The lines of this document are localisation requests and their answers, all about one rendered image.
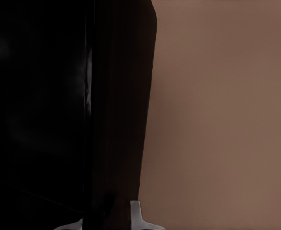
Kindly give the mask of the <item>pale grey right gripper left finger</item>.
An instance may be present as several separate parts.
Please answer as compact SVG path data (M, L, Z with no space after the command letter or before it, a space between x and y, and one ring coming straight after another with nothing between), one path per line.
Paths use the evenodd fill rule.
M82 230L82 229L83 229L83 218L81 218L77 222L62 225L55 228L55 230Z

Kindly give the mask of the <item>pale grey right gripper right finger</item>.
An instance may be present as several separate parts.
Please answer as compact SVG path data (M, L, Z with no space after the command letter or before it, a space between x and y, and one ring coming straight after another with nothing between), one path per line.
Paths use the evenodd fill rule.
M130 202L131 230L165 230L164 227L146 222L142 218L141 205L138 200Z

